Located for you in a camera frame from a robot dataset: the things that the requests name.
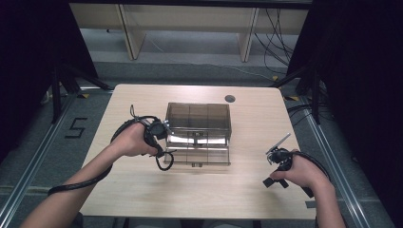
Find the black curtain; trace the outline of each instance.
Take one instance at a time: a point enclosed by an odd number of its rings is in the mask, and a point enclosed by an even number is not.
[[[310,11],[291,72],[307,64],[329,15]],[[362,170],[395,226],[403,227],[403,6],[393,1],[349,1],[341,16],[347,23],[333,51],[322,53],[323,59],[332,61],[321,63],[320,79]]]
[[[0,32],[1,162],[17,146],[57,64],[98,76],[67,1],[2,0]]]

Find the human hand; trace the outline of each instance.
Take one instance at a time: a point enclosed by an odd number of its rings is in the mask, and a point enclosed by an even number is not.
[[[275,171],[270,174],[273,180],[286,179],[301,187],[309,187],[314,193],[322,186],[331,184],[325,174],[312,162],[295,155],[293,157],[293,165],[288,171]]]
[[[156,155],[157,149],[144,141],[144,126],[134,123],[128,126],[111,143],[120,156],[133,157],[140,154]]]

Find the gray floor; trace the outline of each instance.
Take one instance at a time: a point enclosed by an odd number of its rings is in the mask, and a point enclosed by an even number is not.
[[[105,30],[83,29],[88,49],[94,61],[100,79],[115,86],[119,83],[131,84],[165,84],[165,85],[212,85],[212,86],[268,86],[272,84],[273,73],[266,68],[263,62],[264,49],[254,39],[251,54],[247,63],[240,61],[238,44],[235,34],[208,33],[208,32],[170,32],[151,31],[144,40],[139,58],[129,61],[125,49],[123,34],[119,31],[106,32]],[[284,42],[293,47],[297,36],[284,36]],[[282,50],[276,54],[286,60]],[[267,66],[275,71],[286,71],[286,66],[267,57]],[[93,85],[79,80],[82,87]],[[282,87],[284,96],[295,95],[294,88],[297,81]],[[34,206],[46,197],[47,190],[52,185],[63,182],[75,173],[82,165],[86,152],[91,144],[103,112],[111,96],[110,93],[100,90],[88,90],[86,99],[73,97],[72,104],[66,116],[56,130],[47,154],[29,183],[29,189],[15,211],[10,227],[17,227]],[[301,101],[286,101],[287,107],[301,105]],[[51,127],[51,103],[44,104],[36,113],[20,146],[11,151],[0,166],[0,203],[6,203],[10,198],[13,186],[18,184],[29,165],[29,161],[41,146]],[[363,209],[363,214],[371,227],[393,227],[382,204],[378,200],[359,164],[351,159],[352,152],[344,140],[337,124],[332,119],[329,108],[320,109],[321,127],[332,146],[341,171],[348,181],[348,187],[357,197]],[[316,136],[309,124],[306,112],[300,111],[291,117],[295,125],[299,146],[302,151],[309,152],[322,163],[327,165],[323,149],[319,146]],[[86,118],[77,122],[85,131],[77,139],[67,139],[66,136],[77,135],[70,130],[76,118]],[[365,227],[356,223],[354,215],[346,204],[346,200],[336,185],[337,198],[340,209],[349,227]],[[229,227],[234,221],[213,221],[217,227]],[[94,218],[85,217],[85,227],[122,227],[122,218]],[[170,219],[133,219],[132,227],[177,227],[176,220]],[[276,219],[263,220],[262,227],[314,227],[313,220]]]

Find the wooden tabletop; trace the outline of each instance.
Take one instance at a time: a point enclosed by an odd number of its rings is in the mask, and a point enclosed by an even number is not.
[[[173,219],[314,219],[309,199],[296,185],[279,183],[266,188],[262,181],[278,166],[270,165],[265,152],[291,133],[281,147],[298,148],[284,101],[276,88],[118,85],[89,148],[84,164],[92,160],[125,121],[136,115],[164,120],[169,102],[229,103],[232,135],[229,166],[202,168],[174,164],[161,171],[154,158],[124,157],[97,184],[82,213],[86,216]],[[159,141],[164,148],[164,141]]]

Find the transparent acrylic box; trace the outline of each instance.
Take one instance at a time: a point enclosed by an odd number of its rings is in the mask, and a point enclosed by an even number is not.
[[[231,118],[228,104],[169,103],[166,112],[173,132],[166,138],[166,150],[174,163],[229,165]]]

